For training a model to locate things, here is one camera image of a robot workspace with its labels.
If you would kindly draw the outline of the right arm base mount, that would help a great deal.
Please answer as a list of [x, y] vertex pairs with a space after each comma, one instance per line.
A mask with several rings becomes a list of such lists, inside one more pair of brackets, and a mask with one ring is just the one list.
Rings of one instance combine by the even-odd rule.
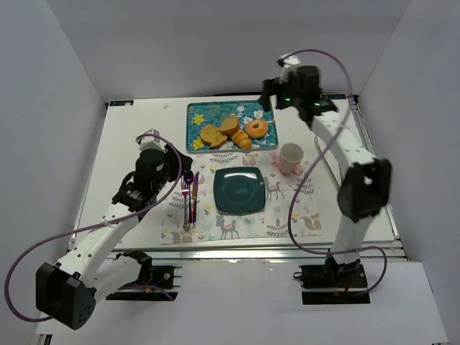
[[361, 260], [337, 264], [333, 257], [324, 264], [300, 266], [293, 278], [300, 283], [303, 305], [370, 304], [367, 277]]

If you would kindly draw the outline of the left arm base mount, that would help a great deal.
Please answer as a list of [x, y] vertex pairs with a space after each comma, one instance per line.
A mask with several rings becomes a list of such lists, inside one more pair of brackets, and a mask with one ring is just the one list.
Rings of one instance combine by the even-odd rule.
[[134, 282], [128, 283], [106, 296], [106, 300], [173, 302], [178, 296], [182, 267], [171, 264], [155, 264], [152, 258], [147, 259], [147, 254], [141, 251], [118, 253], [114, 260], [132, 258], [133, 255], [137, 256], [137, 260], [143, 264], [139, 277]]

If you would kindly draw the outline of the sugared donut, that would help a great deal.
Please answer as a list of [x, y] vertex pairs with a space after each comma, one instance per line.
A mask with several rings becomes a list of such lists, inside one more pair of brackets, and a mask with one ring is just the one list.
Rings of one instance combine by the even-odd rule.
[[251, 139], [259, 139], [267, 134], [268, 129], [268, 123], [264, 119], [255, 119], [246, 125], [245, 132]]

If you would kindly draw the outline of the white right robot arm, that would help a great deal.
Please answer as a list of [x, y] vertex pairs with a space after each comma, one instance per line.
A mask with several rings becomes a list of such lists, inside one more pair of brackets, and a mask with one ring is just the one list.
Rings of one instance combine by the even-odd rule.
[[276, 96], [277, 109], [295, 108], [344, 173], [337, 194], [341, 220], [336, 238], [324, 264], [303, 272], [303, 285], [346, 290], [362, 268], [360, 252], [369, 225], [389, 201], [392, 165], [363, 148], [339, 116], [335, 103], [322, 97], [316, 66], [279, 64], [281, 74], [264, 81], [259, 104], [269, 110], [270, 98]]

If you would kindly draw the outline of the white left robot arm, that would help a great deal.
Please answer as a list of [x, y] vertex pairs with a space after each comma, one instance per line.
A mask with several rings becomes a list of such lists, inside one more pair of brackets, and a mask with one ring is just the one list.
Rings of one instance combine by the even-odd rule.
[[104, 261], [114, 247], [161, 202], [160, 191], [177, 184], [190, 172], [193, 160], [169, 142], [163, 147], [148, 142], [148, 133], [137, 137], [140, 154], [101, 219], [75, 248], [55, 264], [42, 264], [36, 273], [36, 306], [39, 311], [73, 330], [90, 318], [96, 304], [118, 289], [140, 288], [155, 282], [152, 258], [130, 249], [110, 265]]

